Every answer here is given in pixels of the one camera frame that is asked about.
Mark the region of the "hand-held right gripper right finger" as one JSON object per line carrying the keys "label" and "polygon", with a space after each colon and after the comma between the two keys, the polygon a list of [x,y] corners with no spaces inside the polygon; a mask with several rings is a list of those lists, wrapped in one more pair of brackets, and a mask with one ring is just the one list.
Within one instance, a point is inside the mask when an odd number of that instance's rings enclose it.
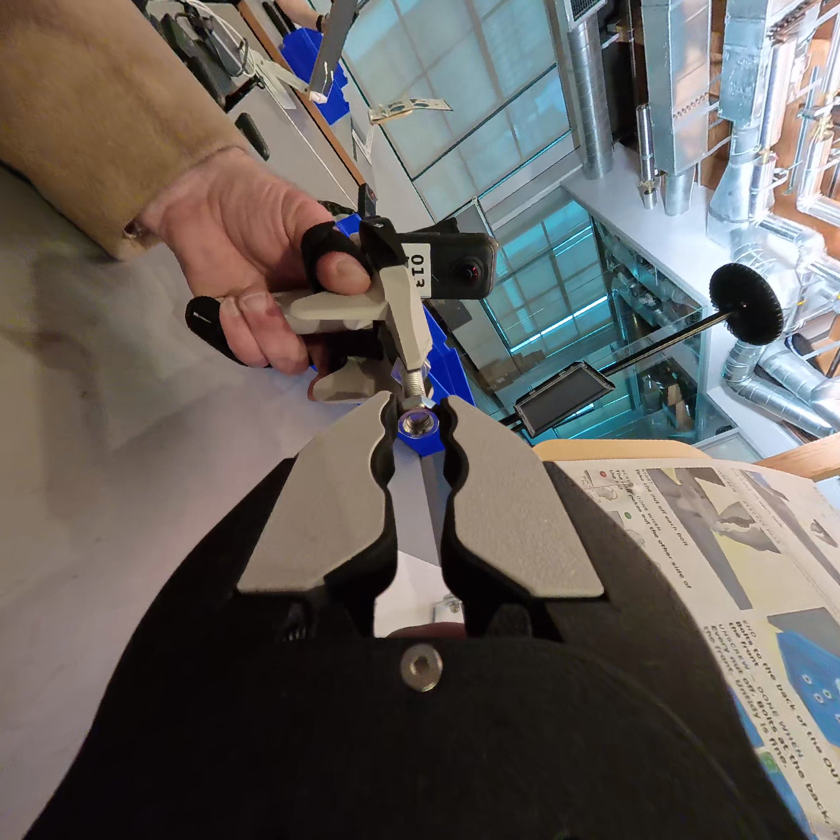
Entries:
{"label": "hand-held right gripper right finger", "polygon": [[439,407],[449,494],[440,541],[444,582],[469,636],[521,608],[554,636],[548,604],[595,601],[604,585],[549,472],[509,428],[457,396]]}

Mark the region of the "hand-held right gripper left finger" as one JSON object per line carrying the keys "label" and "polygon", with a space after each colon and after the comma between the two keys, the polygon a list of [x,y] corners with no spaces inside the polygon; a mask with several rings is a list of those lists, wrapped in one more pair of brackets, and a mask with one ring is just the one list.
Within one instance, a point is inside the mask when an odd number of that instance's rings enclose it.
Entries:
{"label": "hand-held right gripper left finger", "polygon": [[295,458],[237,583],[247,595],[323,595],[371,636],[393,583],[397,534],[389,483],[397,400],[378,392]]}

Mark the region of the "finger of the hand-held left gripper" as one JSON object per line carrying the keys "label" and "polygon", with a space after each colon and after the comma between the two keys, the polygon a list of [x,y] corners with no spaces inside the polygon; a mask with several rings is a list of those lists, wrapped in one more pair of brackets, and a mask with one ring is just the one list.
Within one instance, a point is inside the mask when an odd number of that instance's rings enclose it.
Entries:
{"label": "finger of the hand-held left gripper", "polygon": [[385,323],[406,371],[421,371],[432,349],[424,305],[407,266],[381,269]]}

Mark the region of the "silver hex bolt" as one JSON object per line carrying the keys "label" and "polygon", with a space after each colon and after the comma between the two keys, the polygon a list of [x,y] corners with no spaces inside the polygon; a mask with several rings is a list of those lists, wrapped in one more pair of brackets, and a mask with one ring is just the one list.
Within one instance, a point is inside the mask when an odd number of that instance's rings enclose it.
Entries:
{"label": "silver hex bolt", "polygon": [[402,388],[401,406],[404,410],[433,404],[434,388],[427,383],[430,366],[428,360],[413,370],[409,370],[400,359],[394,363],[392,377]]}

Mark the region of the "person's left forearm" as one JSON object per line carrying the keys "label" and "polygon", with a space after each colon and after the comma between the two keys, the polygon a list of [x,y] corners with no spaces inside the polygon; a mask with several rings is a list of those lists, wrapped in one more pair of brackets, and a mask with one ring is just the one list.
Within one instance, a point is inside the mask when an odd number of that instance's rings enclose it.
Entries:
{"label": "person's left forearm", "polygon": [[116,259],[163,191],[243,136],[132,2],[1,3],[1,159]]}

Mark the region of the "person's left hand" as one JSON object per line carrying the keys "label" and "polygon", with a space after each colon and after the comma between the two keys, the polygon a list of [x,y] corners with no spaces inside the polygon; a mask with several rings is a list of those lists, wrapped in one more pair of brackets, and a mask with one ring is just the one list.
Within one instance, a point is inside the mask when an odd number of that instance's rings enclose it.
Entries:
{"label": "person's left hand", "polygon": [[307,286],[300,244],[333,217],[243,150],[213,154],[166,187],[136,224],[175,255],[195,297],[219,300],[227,344],[247,366],[329,372],[323,338],[300,337],[273,294]]}

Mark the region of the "blue plastic bin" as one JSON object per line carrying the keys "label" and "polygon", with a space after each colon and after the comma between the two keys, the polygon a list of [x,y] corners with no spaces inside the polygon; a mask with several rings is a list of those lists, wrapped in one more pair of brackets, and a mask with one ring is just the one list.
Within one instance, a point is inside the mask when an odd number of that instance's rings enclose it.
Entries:
{"label": "blue plastic bin", "polygon": [[[338,229],[348,235],[355,235],[359,231],[360,216],[354,213],[337,222]],[[433,226],[420,228],[411,234],[401,234],[407,242],[425,234],[460,233],[458,221],[455,217],[447,217]],[[441,397],[460,396],[470,405],[475,405],[475,399],[469,388],[463,362],[452,343],[453,331],[467,321],[467,300],[483,301],[492,291],[496,276],[496,251],[489,259],[489,267],[485,266],[484,279],[469,280],[462,278],[458,287],[464,292],[462,299],[453,297],[449,293],[446,297],[429,298],[424,303],[426,307],[426,321],[433,338],[433,349],[429,356],[430,369],[426,379],[429,394],[437,400]],[[346,361],[345,356],[350,349],[356,349],[344,333],[338,338],[328,339],[328,370],[337,371]],[[444,451],[438,432],[414,439],[407,433],[400,432],[399,438],[419,457],[427,457]]]}

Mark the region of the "dark flat screen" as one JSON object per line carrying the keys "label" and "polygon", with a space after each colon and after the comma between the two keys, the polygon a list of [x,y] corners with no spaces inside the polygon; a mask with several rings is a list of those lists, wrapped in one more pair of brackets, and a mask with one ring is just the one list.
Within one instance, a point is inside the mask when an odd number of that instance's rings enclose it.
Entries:
{"label": "dark flat screen", "polygon": [[615,390],[615,384],[585,361],[574,362],[514,404],[512,422],[531,438],[545,433]]}

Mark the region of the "clear acrylic stand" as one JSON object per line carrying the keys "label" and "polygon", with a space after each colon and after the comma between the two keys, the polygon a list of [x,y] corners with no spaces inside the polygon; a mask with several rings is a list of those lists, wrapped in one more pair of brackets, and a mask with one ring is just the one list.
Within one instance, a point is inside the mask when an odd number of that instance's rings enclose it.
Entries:
{"label": "clear acrylic stand", "polygon": [[371,106],[368,110],[368,118],[371,125],[383,125],[423,111],[452,112],[453,109],[444,99],[406,97],[387,104]]}

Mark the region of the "distant work table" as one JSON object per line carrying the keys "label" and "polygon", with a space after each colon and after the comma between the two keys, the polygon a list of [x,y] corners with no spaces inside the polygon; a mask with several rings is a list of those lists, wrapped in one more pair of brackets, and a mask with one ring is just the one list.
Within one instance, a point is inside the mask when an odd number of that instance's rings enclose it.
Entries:
{"label": "distant work table", "polygon": [[356,203],[365,175],[350,155],[350,143],[337,136],[306,93],[282,80],[271,88],[248,75],[231,77],[191,26],[184,3],[148,2],[146,13],[229,121],[250,117],[239,131],[257,159],[317,199]]}

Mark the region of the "small blue bin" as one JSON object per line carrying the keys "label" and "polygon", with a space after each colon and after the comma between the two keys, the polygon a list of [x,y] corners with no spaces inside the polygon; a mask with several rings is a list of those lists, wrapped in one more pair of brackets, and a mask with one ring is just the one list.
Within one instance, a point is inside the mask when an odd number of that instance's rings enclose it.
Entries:
{"label": "small blue bin", "polygon": [[291,71],[306,82],[324,61],[323,56],[319,57],[322,40],[323,33],[309,28],[298,28],[282,40],[281,55]]}
{"label": "small blue bin", "polygon": [[350,105],[344,96],[344,89],[349,80],[341,63],[339,63],[332,78],[332,86],[324,102],[318,104],[318,109],[329,126],[335,125],[350,113]]}

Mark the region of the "dark document board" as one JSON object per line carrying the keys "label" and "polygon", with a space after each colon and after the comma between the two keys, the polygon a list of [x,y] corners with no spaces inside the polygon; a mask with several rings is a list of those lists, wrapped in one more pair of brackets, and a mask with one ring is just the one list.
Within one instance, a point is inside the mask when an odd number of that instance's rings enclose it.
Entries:
{"label": "dark document board", "polygon": [[326,23],[322,24],[322,41],[308,84],[309,98],[316,104],[323,104],[329,98],[334,71],[339,64],[347,35],[356,18],[357,6],[356,1],[332,2]]}

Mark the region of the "black floor lamp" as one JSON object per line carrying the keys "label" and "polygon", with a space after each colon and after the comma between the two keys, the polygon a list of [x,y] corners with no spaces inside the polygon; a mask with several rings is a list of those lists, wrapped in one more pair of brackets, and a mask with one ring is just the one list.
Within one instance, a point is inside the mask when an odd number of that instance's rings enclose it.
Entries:
{"label": "black floor lamp", "polygon": [[[769,282],[755,269],[738,263],[718,268],[710,278],[710,302],[715,308],[714,314],[649,343],[598,371],[613,382],[613,377],[619,372],[691,340],[720,323],[726,324],[737,340],[759,346],[777,340],[782,334],[784,315],[781,302]],[[512,415],[503,417],[500,423],[526,432],[522,425],[512,422]]]}

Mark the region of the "silver ventilation duct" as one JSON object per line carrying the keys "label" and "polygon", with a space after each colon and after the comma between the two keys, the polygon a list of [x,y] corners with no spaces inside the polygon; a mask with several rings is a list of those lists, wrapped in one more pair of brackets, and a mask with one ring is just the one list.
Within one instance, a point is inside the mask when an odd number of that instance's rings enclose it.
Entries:
{"label": "silver ventilation duct", "polygon": [[613,132],[596,13],[570,27],[564,46],[574,87],[583,174],[587,180],[600,180],[613,169]]}
{"label": "silver ventilation duct", "polygon": [[726,387],[777,421],[824,438],[839,430],[839,381],[826,377],[782,339],[738,340],[722,367]]}

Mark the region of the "rectangular metal duct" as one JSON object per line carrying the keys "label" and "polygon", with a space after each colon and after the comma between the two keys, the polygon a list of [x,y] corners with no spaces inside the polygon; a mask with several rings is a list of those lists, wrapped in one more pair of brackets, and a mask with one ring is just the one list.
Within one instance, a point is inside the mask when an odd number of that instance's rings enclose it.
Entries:
{"label": "rectangular metal duct", "polygon": [[711,2],[643,1],[647,96],[654,161],[663,172],[665,214],[690,209],[707,155]]}

